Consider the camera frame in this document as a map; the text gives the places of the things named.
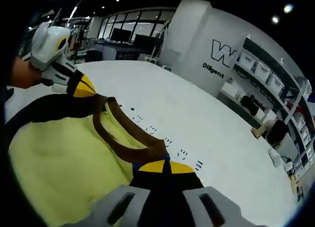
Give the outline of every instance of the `human hand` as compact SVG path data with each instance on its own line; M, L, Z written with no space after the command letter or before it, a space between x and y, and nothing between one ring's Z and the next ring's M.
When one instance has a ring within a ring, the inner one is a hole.
M9 86L26 89L40 83L41 71L34 68L29 61L16 57Z

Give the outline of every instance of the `yellow cloth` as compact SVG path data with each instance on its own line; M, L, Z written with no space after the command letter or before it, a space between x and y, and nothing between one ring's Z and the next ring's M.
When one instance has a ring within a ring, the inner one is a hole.
M101 120L119 143L145 147L111 112L102 113ZM26 125L9 153L23 191L50 227L87 217L94 202L132 179L132 165L116 157L95 132L92 116Z

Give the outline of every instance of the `brown trim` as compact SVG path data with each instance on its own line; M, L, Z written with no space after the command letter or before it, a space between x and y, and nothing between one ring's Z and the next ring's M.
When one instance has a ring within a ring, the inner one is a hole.
M125 162L129 163L148 163L164 159L167 150L164 140L159 140L133 123L120 109L114 97L103 97L96 95L96 107L93 114L93 125L101 138L108 143L114 153ZM147 146L144 149L133 149L116 142L103 127L100 117L105 103L108 103L110 111L120 125L136 140Z

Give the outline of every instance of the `white table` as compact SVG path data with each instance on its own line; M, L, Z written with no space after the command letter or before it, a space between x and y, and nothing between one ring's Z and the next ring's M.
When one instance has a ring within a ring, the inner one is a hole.
M281 167L274 168L269 144L263 138L256 140L250 125L223 103L148 62L77 66L99 94L116 97L123 109L124 105L135 108L136 114L157 128L154 136L170 138L172 160L194 169L197 161L202 162L195 171L203 184L237 203L246 219L256 225L280 227L293 214L297 204L290 181ZM43 85L16 90L6 105L7 118L51 93Z

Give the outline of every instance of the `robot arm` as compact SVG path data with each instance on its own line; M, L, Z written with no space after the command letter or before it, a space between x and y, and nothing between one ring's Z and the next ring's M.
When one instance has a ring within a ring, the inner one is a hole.
M42 23L32 40L30 63L42 71L42 83L53 86L57 93L74 97L89 97L95 89L82 72L65 56L70 30L63 27L48 27Z

